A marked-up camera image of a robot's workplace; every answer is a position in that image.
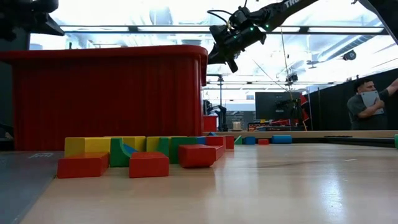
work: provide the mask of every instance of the wooden block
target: wooden block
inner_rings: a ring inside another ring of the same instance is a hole
[[[147,138],[147,152],[156,152],[157,146],[159,145],[160,137],[148,137]]]
[[[125,150],[122,138],[111,138],[110,167],[128,167],[131,153]]]
[[[161,152],[135,152],[130,158],[129,176],[165,177],[169,175],[169,158]]]
[[[133,147],[130,147],[130,146],[126,145],[126,144],[123,144],[123,147],[124,147],[124,150],[125,150],[129,155],[131,155],[131,154],[133,154],[133,153],[135,153],[135,152],[138,152],[138,151],[135,150]]]
[[[160,137],[159,143],[157,145],[157,152],[163,153],[165,156],[169,156],[169,148],[170,148],[170,138],[168,137]]]
[[[259,145],[268,145],[269,140],[268,139],[259,139]]]
[[[226,149],[234,149],[234,136],[225,136]]]
[[[109,166],[108,152],[87,152],[58,161],[58,178],[99,177]]]
[[[146,151],[145,136],[111,136],[111,138],[122,138],[123,144],[130,146],[138,152]]]
[[[292,144],[293,138],[291,135],[274,135],[271,138],[273,144]]]
[[[216,159],[216,148],[196,145],[180,145],[178,147],[178,162],[183,168],[209,167]]]
[[[255,145],[256,144],[256,138],[254,136],[248,136],[248,137],[244,138],[244,144]]]
[[[216,161],[223,157],[225,153],[225,147],[223,146],[215,146],[216,147]]]
[[[190,144],[197,144],[196,137],[172,137],[169,150],[170,164],[178,164],[178,147]]]
[[[234,143],[237,144],[237,145],[243,144],[243,142],[242,142],[242,136],[238,136],[238,137],[235,139],[235,142],[234,142]]]
[[[206,136],[206,145],[223,146],[226,149],[225,136]]]
[[[197,137],[197,144],[206,144],[206,136]]]
[[[110,152],[111,138],[65,138],[65,157],[86,152]]]
[[[64,157],[77,156],[85,153],[86,140],[84,138],[65,138]]]

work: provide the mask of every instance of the man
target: man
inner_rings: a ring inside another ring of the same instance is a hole
[[[347,102],[349,119],[351,120],[352,130],[386,130],[387,115],[374,115],[378,109],[384,108],[384,101],[398,90],[398,79],[391,83],[385,90],[379,92],[380,99],[376,99],[373,106],[366,107],[360,93],[374,91],[374,83],[368,78],[362,78],[355,82],[354,89],[356,95]]]

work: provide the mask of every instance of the cable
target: cable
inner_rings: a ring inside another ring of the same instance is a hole
[[[207,12],[223,12],[223,13],[227,13],[228,15],[232,16],[232,13],[225,11],[225,10],[219,10],[219,9],[212,9],[212,10],[208,10]]]
[[[261,69],[262,72],[264,72],[264,74],[266,74],[268,76],[269,79],[271,79],[272,82],[274,82],[276,85],[279,85],[279,87],[281,87],[282,89],[286,90],[286,88],[284,88],[283,86],[281,86],[280,84],[278,84],[277,81],[273,80],[267,73],[266,71],[264,71],[264,69],[261,68],[261,66],[252,58],[251,59],[256,65],[257,67],[259,67]]]
[[[282,28],[280,29],[280,35],[281,35],[281,37],[282,37],[282,47],[283,47],[283,50],[284,50],[285,69],[286,69],[286,74],[287,74],[286,77],[288,78],[288,77],[289,77],[289,69],[287,69],[287,60],[286,60],[286,51],[285,51],[285,40],[284,40],[284,33],[283,33]],[[292,90],[290,89],[290,85],[289,85],[288,87],[289,87],[290,99],[293,100],[293,95],[292,95]]]
[[[232,16],[232,13],[227,12],[227,11],[225,11],[225,10],[218,10],[218,9],[215,9],[215,10],[208,10],[208,11],[207,11],[207,13],[209,13],[209,14],[211,14],[211,15],[213,15],[213,16],[218,17],[219,19],[221,19],[222,21],[224,21],[226,24],[228,23],[228,21],[227,21],[226,19],[222,18],[221,16],[215,14],[214,12],[223,12],[223,13],[227,13],[227,14],[229,14],[229,15]]]

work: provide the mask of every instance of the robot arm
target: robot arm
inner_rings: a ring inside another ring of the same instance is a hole
[[[0,39],[13,41],[14,29],[27,32],[65,35],[49,13],[58,8],[58,0],[0,0]]]
[[[231,15],[226,25],[210,27],[215,44],[213,50],[209,53],[208,64],[227,63],[231,71],[236,72],[238,66],[234,59],[239,56],[240,52],[244,52],[246,47],[257,41],[264,44],[266,34],[263,34],[259,27],[263,28],[266,32],[273,31],[275,28],[281,26],[289,16],[317,1],[284,0],[270,4],[254,12],[250,12],[246,6],[239,6],[238,10]],[[367,9],[376,13],[380,20],[383,21],[388,33],[398,43],[394,31],[387,25],[388,21],[385,21],[389,19],[390,24],[396,26],[398,16],[395,16],[396,12],[394,11],[398,7],[398,1],[355,0],[352,3],[354,4],[356,1],[359,1]],[[385,15],[384,20],[383,16],[379,14],[381,11]]]

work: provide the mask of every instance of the yellow block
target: yellow block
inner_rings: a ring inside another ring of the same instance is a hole
[[[65,157],[85,152],[109,152],[111,138],[65,138]]]
[[[65,138],[64,157],[77,156],[85,152],[84,138]]]
[[[126,144],[139,152],[146,151],[145,136],[111,136],[110,138],[122,138],[123,144]]]
[[[145,136],[137,136],[136,137],[136,147],[135,149],[139,152],[145,152],[146,151],[146,147],[145,144],[146,143],[146,137]]]
[[[147,152],[155,152],[159,145],[160,137],[148,137],[147,138]]]

